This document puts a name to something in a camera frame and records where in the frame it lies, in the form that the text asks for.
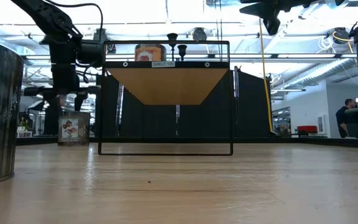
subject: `black metal frame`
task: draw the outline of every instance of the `black metal frame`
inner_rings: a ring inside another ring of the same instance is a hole
[[[227,68],[227,72],[230,72],[230,43],[228,41],[194,41],[194,40],[179,40],[179,41],[161,41],[161,40],[112,40],[112,41],[105,41],[104,46],[108,44],[218,44],[218,45],[226,45],[227,46],[227,62],[175,62],[174,68]],[[152,62],[104,62],[103,63],[103,72],[102,72],[102,83],[106,80],[106,68],[152,68]],[[103,144],[103,122],[100,122],[101,125],[99,125],[99,136],[98,136],[98,154],[101,156],[232,156],[234,153],[233,150],[233,113],[232,108],[234,106],[233,104],[233,98],[234,98],[234,92],[233,92],[233,79],[232,75],[229,74],[229,145],[230,150],[227,154],[200,154],[200,153],[182,153],[182,154],[172,154],[172,153],[104,153],[102,152],[102,144]],[[103,101],[106,97],[106,88],[103,87],[103,84],[101,85],[101,103],[98,106],[98,109],[100,110],[100,117],[103,118]]]

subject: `black stand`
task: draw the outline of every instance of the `black stand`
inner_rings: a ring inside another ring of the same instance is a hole
[[[104,43],[105,45],[109,44],[139,44],[139,41],[107,41]],[[141,41],[141,44],[223,44],[227,45],[227,62],[176,62],[175,68],[227,68],[227,72],[229,72],[230,81],[229,81],[229,138],[226,140],[229,142],[230,148],[229,152],[225,154],[200,154],[200,153],[105,153],[102,151],[102,145],[104,142],[103,138],[103,122],[99,125],[99,138],[98,138],[98,154],[101,156],[232,156],[234,153],[233,149],[233,106],[234,106],[234,87],[233,87],[233,79],[232,75],[230,74],[230,46],[228,41],[154,41],[154,40],[147,40]],[[107,68],[152,68],[152,62],[106,62],[103,64],[103,74],[102,74],[102,86],[101,86],[101,101],[104,102],[105,97],[108,95],[108,90],[103,85],[106,82],[107,76],[105,70]],[[99,115],[102,118],[104,113],[104,106],[101,103],[99,106]],[[154,139],[154,142],[157,143],[168,143],[165,139]],[[171,139],[169,143],[183,143],[180,139]],[[196,139],[195,141],[188,141],[186,143],[210,143],[203,141],[202,139]]]

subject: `shelf label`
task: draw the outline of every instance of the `shelf label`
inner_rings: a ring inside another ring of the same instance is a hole
[[[152,68],[168,68],[174,66],[175,62],[152,62]]]

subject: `red object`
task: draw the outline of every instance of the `red object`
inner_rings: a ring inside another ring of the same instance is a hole
[[[306,131],[307,133],[317,133],[317,126],[298,126],[298,133]]]

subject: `white wall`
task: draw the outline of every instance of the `white wall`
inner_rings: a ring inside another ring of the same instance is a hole
[[[295,133],[298,126],[317,126],[317,117],[325,114],[327,136],[330,138],[326,81],[323,80],[317,86],[308,86],[305,89],[305,92],[287,94],[283,101],[275,101],[272,103],[272,110],[290,107],[292,133]]]
[[[358,98],[358,85],[355,83],[349,85],[329,83],[327,97],[331,138],[340,138],[335,114],[345,105],[346,99]]]

